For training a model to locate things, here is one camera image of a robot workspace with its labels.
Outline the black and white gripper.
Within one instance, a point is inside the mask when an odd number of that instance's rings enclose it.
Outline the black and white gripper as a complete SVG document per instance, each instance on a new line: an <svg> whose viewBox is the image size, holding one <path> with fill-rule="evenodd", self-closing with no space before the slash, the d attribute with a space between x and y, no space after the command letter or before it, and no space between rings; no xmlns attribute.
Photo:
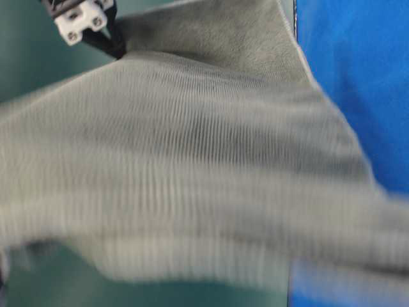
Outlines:
<svg viewBox="0 0 409 307"><path fill-rule="evenodd" d="M107 55L121 59L125 55L125 41L116 27L116 1L48 1L40 4L54 21L64 41L73 46L81 40ZM102 29L106 27L109 36Z"/></svg>

